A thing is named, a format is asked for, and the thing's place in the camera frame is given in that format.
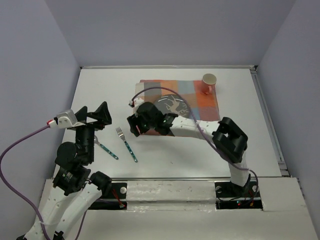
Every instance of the wall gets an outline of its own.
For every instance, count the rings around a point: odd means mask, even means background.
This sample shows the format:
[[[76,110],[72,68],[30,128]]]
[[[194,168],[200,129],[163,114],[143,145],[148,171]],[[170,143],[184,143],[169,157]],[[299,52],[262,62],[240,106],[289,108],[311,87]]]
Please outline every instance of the wall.
[[[295,0],[46,0],[80,66],[257,65]]]
[[[43,0],[2,0],[0,7],[0,152],[68,109],[79,76],[57,23]],[[34,203],[52,176],[63,132],[45,132],[12,149],[3,172]],[[12,240],[32,226],[32,208],[0,181],[0,239]]]
[[[320,237],[320,2],[298,0],[258,67],[290,173]]]

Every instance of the colorful cloth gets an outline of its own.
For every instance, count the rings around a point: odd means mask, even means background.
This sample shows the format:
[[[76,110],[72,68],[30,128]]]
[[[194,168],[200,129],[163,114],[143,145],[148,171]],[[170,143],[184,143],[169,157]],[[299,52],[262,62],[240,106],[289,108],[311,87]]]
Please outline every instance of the colorful cloth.
[[[190,105],[197,120],[219,121],[219,108],[216,96],[216,88],[212,87],[212,94],[204,94],[200,90],[201,80],[141,80],[135,85],[135,93],[151,87],[165,87],[179,93]],[[151,89],[140,95],[145,102],[157,105],[164,97],[166,100],[164,109],[183,117],[192,118],[184,110],[184,103],[176,95],[165,89]]]

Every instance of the cup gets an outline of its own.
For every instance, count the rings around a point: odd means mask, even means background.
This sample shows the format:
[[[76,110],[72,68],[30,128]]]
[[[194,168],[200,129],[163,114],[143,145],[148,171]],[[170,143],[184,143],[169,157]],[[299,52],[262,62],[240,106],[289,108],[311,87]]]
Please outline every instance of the cup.
[[[212,87],[217,83],[217,77],[211,73],[203,75],[201,82],[201,92],[204,94],[212,94]]]

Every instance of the fork handle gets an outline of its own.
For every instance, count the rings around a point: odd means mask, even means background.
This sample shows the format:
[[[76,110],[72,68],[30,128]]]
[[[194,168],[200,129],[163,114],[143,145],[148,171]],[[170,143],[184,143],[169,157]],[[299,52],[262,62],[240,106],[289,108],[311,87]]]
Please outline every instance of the fork handle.
[[[105,150],[108,154],[110,154],[114,159],[119,160],[119,158],[118,158],[112,151],[110,151],[108,148],[106,148],[105,145],[103,145],[103,144],[100,143],[99,146],[100,146],[103,150]]]
[[[126,146],[126,148],[128,149],[129,153],[131,154],[133,160],[137,163],[138,159],[136,158],[134,152],[131,150],[131,147],[129,146],[129,144],[127,143],[127,141],[124,141],[124,144]]]

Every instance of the dark round plate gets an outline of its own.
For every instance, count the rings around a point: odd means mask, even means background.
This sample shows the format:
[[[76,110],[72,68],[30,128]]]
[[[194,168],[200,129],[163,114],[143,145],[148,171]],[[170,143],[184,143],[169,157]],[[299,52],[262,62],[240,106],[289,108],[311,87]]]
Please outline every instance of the dark round plate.
[[[163,114],[178,114],[184,118],[188,118],[190,111],[181,97],[175,94],[168,94],[159,97],[153,103]]]

